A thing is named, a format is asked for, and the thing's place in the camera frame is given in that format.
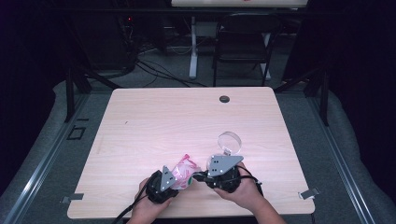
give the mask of pink object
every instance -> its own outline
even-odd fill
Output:
[[[172,170],[172,174],[177,181],[171,189],[186,189],[192,183],[192,174],[199,171],[201,171],[201,168],[190,160],[190,156],[188,154],[184,155]]]

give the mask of desk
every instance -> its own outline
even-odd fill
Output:
[[[222,95],[230,102],[222,103]],[[278,213],[314,212],[313,201],[298,196],[308,186],[274,92],[241,87],[113,91],[75,191],[83,199],[72,201],[67,215],[116,217],[133,202],[140,181],[163,165],[173,169],[187,153],[205,169],[226,131],[241,138],[240,155]],[[160,217],[249,215],[194,180]]]
[[[172,7],[305,7],[308,0],[172,0]],[[191,18],[190,78],[196,78],[198,55],[196,49],[195,17]],[[262,72],[266,64],[261,64]]]

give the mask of table top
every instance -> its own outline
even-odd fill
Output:
[[[223,95],[230,102],[222,103]],[[314,212],[312,199],[298,196],[308,186],[273,90],[238,87],[113,91],[75,191],[83,199],[72,201],[67,215],[116,217],[133,202],[141,180],[163,165],[172,170],[187,153],[205,170],[227,131],[241,138],[239,155],[279,214]],[[160,217],[249,215],[194,180]]]
[[[172,0],[173,7],[305,7],[307,0]]]

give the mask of human hand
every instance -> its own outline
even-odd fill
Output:
[[[144,179],[140,184],[139,184],[139,191],[145,186],[146,182],[149,179],[146,178]],[[150,224],[152,223],[157,216],[165,210],[169,204],[172,202],[174,199],[173,197],[168,199],[164,203],[153,203],[152,201],[149,200],[147,197],[146,191],[142,193],[140,196],[142,198],[140,202],[138,202],[133,210],[132,210],[132,215],[127,224]]]
[[[242,162],[239,162],[237,165],[246,169],[245,164]],[[240,175],[250,175],[246,170],[242,168],[238,168],[238,170]],[[262,204],[262,200],[265,200],[257,190],[254,180],[250,178],[242,179],[241,184],[233,193],[229,193],[218,188],[215,188],[214,191],[222,199],[232,201],[239,206],[251,211],[253,214],[255,210]]]

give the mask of chair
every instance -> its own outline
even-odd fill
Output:
[[[216,87],[218,62],[220,63],[266,63],[262,74],[262,86],[268,72],[276,36],[282,30],[282,22],[274,15],[258,13],[234,13],[223,17],[216,30],[216,46],[212,68],[213,86]],[[264,35],[269,34],[268,44]]]

